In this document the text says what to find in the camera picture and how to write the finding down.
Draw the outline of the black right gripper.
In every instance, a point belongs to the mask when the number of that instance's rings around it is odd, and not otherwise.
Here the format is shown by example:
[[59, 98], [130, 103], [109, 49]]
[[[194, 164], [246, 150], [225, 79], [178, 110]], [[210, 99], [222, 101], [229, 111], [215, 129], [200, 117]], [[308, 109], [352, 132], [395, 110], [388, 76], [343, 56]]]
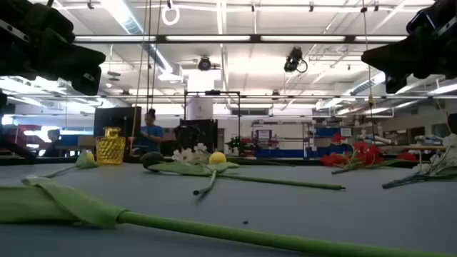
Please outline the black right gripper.
[[396, 43], [366, 50], [362, 62], [386, 74], [387, 94], [395, 94], [407, 85], [409, 75], [457, 77], [457, 14], [436, 15], [438, 26], [432, 34], [410, 34]]

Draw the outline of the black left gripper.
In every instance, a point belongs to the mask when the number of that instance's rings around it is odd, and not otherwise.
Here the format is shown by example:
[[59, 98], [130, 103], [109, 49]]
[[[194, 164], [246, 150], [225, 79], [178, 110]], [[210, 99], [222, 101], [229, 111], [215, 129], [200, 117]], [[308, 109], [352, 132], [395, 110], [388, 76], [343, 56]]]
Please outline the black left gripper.
[[44, 37], [44, 14], [40, 3], [0, 0], [0, 76], [46, 74], [71, 81], [84, 95], [97, 95], [106, 55], [58, 36]]

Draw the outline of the white flower bunch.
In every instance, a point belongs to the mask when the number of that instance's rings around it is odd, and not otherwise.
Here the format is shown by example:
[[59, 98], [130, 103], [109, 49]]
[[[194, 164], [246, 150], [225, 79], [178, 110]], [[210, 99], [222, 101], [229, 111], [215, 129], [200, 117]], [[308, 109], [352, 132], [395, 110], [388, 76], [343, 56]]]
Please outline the white flower bunch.
[[445, 151], [434, 154], [430, 163], [419, 161], [415, 166], [415, 173], [410, 176], [390, 181], [382, 185], [383, 189], [390, 189], [410, 183], [422, 181], [457, 181], [457, 134], [451, 133], [443, 139]]
[[197, 143], [194, 148], [175, 150], [172, 160], [187, 165], [204, 165], [209, 162], [209, 152], [203, 143]]

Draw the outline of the large green foreground stem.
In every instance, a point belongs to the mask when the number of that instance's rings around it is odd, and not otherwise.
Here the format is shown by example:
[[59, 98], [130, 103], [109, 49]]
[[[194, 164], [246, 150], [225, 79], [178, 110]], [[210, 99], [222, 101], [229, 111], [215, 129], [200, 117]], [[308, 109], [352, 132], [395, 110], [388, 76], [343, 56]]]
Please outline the large green foreground stem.
[[208, 238], [278, 248], [322, 257], [457, 257], [294, 236], [261, 233], [135, 213], [95, 199], [44, 177], [25, 178], [22, 186], [0, 186], [0, 223], [80, 223], [115, 228], [121, 223]]

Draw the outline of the yellow artificial tulip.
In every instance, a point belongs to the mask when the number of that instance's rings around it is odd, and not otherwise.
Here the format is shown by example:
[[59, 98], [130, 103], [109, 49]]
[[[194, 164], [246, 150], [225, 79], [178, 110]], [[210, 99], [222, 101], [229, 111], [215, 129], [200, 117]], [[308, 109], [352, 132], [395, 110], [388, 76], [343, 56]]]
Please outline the yellow artificial tulip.
[[208, 163], [203, 166], [204, 170], [209, 174], [210, 181], [207, 187], [194, 190], [193, 195], [200, 196], [208, 193], [214, 187], [216, 177], [224, 173], [228, 169], [238, 168], [239, 165], [227, 161], [226, 156], [221, 152], [214, 152], [209, 156]]

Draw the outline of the yellow glass vase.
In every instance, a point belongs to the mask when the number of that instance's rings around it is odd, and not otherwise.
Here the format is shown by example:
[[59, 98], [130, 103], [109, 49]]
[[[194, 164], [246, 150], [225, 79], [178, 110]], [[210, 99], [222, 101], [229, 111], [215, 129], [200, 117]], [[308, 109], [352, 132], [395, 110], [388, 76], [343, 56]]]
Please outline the yellow glass vase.
[[98, 165], [121, 165], [124, 159], [126, 138], [119, 127], [104, 127], [104, 135], [96, 137]]

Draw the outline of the black monitor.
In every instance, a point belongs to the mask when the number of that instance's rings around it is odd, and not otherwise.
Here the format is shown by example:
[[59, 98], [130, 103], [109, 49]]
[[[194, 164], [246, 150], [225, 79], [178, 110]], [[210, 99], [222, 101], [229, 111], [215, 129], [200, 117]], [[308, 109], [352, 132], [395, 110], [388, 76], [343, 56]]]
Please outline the black monitor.
[[113, 107], [96, 109], [94, 113], [94, 136], [103, 136], [105, 128], [120, 128], [120, 136], [139, 137], [141, 130], [141, 107]]

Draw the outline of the person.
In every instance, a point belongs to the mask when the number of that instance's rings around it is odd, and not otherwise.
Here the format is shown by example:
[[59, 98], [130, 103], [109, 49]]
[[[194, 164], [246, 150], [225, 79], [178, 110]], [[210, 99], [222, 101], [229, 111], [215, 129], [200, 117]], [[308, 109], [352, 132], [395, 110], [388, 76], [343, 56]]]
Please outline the person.
[[164, 139], [164, 129], [155, 124], [156, 110], [149, 109], [144, 116], [145, 125], [141, 127], [141, 135], [137, 144], [147, 148], [148, 151], [160, 151], [161, 142]]
[[60, 145], [61, 133], [60, 130], [58, 129], [53, 129], [48, 131], [48, 138], [51, 141], [49, 145], [46, 148], [46, 151], [44, 153], [44, 157], [59, 157], [60, 156], [60, 150], [57, 149], [57, 146]]

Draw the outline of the long wooden bench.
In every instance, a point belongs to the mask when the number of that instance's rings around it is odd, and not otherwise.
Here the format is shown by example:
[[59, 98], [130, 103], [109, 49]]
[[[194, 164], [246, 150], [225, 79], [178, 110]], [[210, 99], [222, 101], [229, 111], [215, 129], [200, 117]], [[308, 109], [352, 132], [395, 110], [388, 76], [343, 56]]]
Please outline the long wooden bench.
[[414, 150], [414, 151], [445, 151], [446, 146], [422, 146], [422, 145], [409, 145], [409, 146], [378, 146], [381, 151], [405, 151], [405, 150]]

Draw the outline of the short-stemmed yellow tulip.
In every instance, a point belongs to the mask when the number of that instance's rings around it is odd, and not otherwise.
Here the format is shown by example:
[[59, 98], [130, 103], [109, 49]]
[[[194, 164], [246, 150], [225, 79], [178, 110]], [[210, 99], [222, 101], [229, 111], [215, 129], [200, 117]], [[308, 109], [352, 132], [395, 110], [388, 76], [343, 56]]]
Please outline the short-stemmed yellow tulip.
[[98, 164], [95, 161], [94, 154], [90, 151], [82, 151], [77, 158], [75, 164], [70, 167], [66, 167], [55, 171], [53, 173], [49, 173], [43, 176], [37, 176], [37, 178], [55, 178], [57, 176], [63, 175], [68, 171], [73, 171], [76, 169], [90, 169], [90, 168], [97, 168]]

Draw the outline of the black equipment rack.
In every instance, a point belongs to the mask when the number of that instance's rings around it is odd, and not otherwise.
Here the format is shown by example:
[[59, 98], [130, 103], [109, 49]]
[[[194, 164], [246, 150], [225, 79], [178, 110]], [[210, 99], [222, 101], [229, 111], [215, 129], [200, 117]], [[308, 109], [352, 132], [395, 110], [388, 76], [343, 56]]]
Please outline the black equipment rack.
[[182, 149], [193, 148], [199, 143], [213, 153], [218, 148], [218, 121], [216, 119], [183, 120], [174, 128], [175, 139]]

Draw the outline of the blue storage bins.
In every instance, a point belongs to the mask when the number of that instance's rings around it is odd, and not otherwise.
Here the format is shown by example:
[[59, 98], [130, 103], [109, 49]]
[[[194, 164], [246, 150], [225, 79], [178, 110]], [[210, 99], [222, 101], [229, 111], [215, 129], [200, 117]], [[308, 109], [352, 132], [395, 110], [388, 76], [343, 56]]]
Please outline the blue storage bins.
[[313, 151], [312, 148], [305, 149], [259, 149], [254, 151], [257, 158], [319, 158], [323, 154]]

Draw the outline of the overhead light bar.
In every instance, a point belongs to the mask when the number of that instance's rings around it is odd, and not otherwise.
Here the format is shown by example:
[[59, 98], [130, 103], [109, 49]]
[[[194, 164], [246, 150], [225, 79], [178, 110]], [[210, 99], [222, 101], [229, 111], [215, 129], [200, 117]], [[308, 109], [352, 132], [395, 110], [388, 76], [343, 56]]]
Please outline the overhead light bar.
[[384, 44], [405, 39], [395, 35], [288, 35], [288, 34], [222, 34], [222, 35], [80, 35], [75, 42], [80, 44]]

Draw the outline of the black metal rig frame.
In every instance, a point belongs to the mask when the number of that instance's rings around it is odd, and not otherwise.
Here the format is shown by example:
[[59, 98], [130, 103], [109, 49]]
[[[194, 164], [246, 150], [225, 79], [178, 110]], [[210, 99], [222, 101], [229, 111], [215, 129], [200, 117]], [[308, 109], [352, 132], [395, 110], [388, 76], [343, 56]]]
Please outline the black metal rig frame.
[[25, 158], [27, 161], [35, 161], [36, 156], [32, 154], [26, 148], [19, 146], [17, 143], [8, 141], [4, 136], [0, 136], [0, 148], [9, 150], [22, 158]]

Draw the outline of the black table edge rail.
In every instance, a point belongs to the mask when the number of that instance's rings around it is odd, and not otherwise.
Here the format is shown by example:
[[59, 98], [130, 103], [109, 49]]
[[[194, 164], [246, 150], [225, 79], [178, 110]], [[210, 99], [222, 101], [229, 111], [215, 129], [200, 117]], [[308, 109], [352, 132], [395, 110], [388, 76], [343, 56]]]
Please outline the black table edge rail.
[[[39, 157], [28, 159], [14, 156], [0, 156], [0, 166], [18, 166], [18, 165], [37, 165], [37, 164], [75, 164], [77, 157], [60, 157], [47, 158]], [[322, 166], [318, 159], [303, 159], [303, 158], [241, 158], [229, 157], [228, 161], [240, 165], [260, 166], [260, 165], [275, 165], [275, 166]], [[413, 168], [417, 161], [406, 161], [398, 159], [388, 159], [388, 166], [395, 168]]]

